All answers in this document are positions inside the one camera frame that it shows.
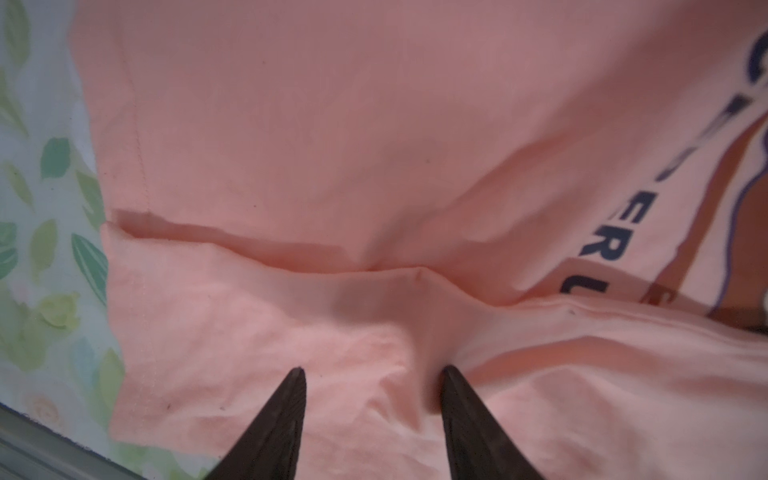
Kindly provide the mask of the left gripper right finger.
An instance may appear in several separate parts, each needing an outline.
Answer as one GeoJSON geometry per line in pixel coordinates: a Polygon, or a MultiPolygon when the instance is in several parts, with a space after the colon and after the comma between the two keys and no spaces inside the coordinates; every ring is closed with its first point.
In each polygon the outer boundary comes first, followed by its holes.
{"type": "Polygon", "coordinates": [[[542,480],[453,365],[441,372],[440,407],[453,480],[542,480]]]}

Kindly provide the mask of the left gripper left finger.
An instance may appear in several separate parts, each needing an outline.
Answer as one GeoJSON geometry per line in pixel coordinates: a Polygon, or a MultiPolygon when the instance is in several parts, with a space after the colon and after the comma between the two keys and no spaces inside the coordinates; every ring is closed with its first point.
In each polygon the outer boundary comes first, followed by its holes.
{"type": "Polygon", "coordinates": [[[306,412],[305,371],[289,371],[207,480],[293,480],[306,412]]]}

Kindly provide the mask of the pink printed t-shirt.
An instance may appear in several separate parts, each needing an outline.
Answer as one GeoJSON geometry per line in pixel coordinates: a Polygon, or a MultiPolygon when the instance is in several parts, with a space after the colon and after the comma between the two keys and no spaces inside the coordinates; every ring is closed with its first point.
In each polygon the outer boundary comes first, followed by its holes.
{"type": "Polygon", "coordinates": [[[82,1],[122,442],[446,479],[455,365],[548,479],[767,475],[763,1],[82,1]]]}

